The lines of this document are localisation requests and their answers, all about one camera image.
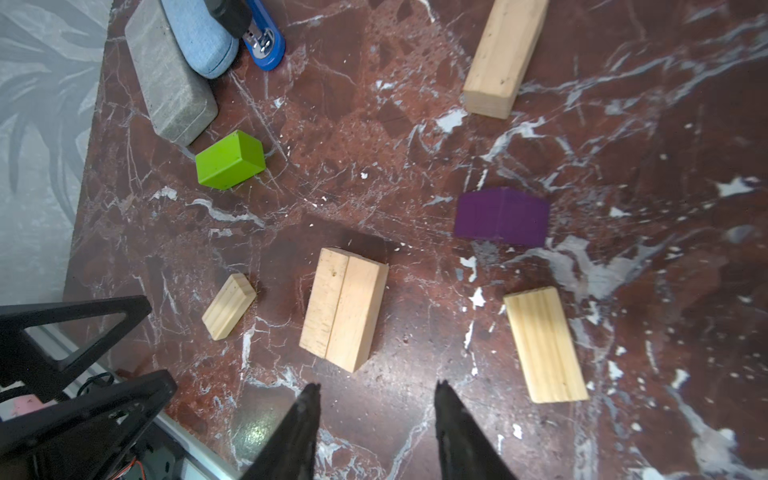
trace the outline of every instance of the green cuboid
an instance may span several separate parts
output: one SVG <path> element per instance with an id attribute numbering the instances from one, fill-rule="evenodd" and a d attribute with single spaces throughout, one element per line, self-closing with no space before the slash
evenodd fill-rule
<path id="1" fill-rule="evenodd" d="M 239 130 L 201 151 L 194 161 L 200 185 L 219 190 L 248 180 L 266 168 L 261 142 Z"/>

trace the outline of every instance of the purple block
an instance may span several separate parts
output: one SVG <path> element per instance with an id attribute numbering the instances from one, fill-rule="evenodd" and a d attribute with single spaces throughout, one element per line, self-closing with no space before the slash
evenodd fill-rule
<path id="1" fill-rule="evenodd" d="M 458 199 L 453 234 L 462 238 L 543 247 L 549 203 L 511 188 L 468 192 Z"/>

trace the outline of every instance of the long wooden block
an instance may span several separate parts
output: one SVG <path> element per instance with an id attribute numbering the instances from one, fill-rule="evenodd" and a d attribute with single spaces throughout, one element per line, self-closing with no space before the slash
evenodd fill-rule
<path id="1" fill-rule="evenodd" d="M 464 83 L 465 108 L 506 118 L 515 103 L 549 0 L 495 0 Z"/>
<path id="2" fill-rule="evenodd" d="M 348 261 L 346 252 L 333 248 L 321 249 L 317 260 L 310 304 L 306 308 L 299 346 L 323 359 L 326 358 Z"/>
<path id="3" fill-rule="evenodd" d="M 230 275 L 203 314 L 210 336 L 214 340 L 226 338 L 255 298 L 256 290 L 245 275 Z"/>
<path id="4" fill-rule="evenodd" d="M 326 359 L 354 372 L 368 359 L 389 267 L 348 253 Z"/>
<path id="5" fill-rule="evenodd" d="M 520 363 L 535 403 L 588 398 L 557 289 L 552 286 L 504 297 Z"/>

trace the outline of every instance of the blue tool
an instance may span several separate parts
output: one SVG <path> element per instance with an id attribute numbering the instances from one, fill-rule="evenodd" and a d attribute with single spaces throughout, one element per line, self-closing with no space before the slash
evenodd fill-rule
<path id="1" fill-rule="evenodd" d="M 205 5 L 210 16 L 230 35 L 245 41 L 253 62 L 259 68 L 272 70 L 283 59 L 285 38 L 260 0 L 205 0 Z"/>

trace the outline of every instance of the marble table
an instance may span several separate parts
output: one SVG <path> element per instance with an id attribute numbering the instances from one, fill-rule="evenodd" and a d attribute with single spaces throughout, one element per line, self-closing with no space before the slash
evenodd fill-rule
<path id="1" fill-rule="evenodd" d="M 188 149 L 147 118 L 136 4 L 111 15 L 65 299 L 147 295 L 104 362 L 170 370 L 167 413 L 231 465 L 320 382 L 319 478 L 438 478 L 448 379 L 521 479 L 768 475 L 765 2 L 552 0 L 500 121 L 460 100 L 490 0 L 270 0 L 283 63 L 241 52 Z M 236 128 L 267 170 L 200 186 L 194 154 Z M 551 202 L 546 247 L 452 236 L 462 192 L 494 186 Z M 351 375 L 298 347 L 324 246 L 390 265 Z M 259 296 L 214 342 L 200 316 L 234 272 Z M 502 296 L 540 286 L 560 291 L 588 401 L 528 397 Z"/>

